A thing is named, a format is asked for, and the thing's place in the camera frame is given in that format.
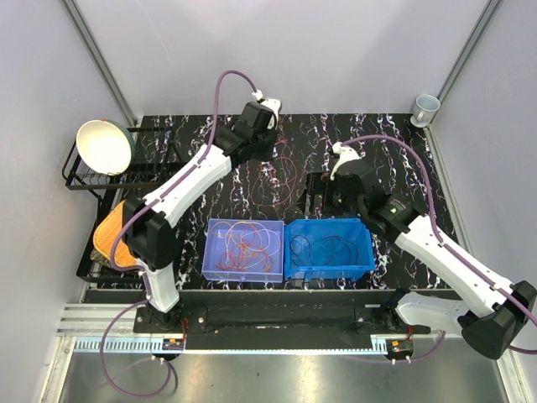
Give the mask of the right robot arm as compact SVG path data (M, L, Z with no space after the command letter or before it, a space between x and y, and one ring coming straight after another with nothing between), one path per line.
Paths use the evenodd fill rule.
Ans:
M371 233L412 254L461 297L456 302L401 291L381 311L386 330L420 325L460 335L488 359L499 359L512 347L536 302L529 282L513 283L481 264L437 228L423 204L387 193L361 160L347 161L330 174L309 173L300 202L310 205L316 196L323 213L358 216Z

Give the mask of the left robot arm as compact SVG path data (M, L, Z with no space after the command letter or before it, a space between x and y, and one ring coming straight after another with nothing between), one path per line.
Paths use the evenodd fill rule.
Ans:
M248 102L170 180L143 198L124 202L120 235L143 277L154 309L152 323L162 332L173 332L181 321L173 265L182 241L175 227L210 186L239 165L272 158L281 109L275 98Z

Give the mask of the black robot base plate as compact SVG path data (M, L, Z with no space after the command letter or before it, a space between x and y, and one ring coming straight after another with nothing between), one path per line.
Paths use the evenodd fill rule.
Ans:
M186 332L186 348L272 353L370 348L372 335L427 334L384 311L390 290L188 290L168 313L136 311L136 333Z

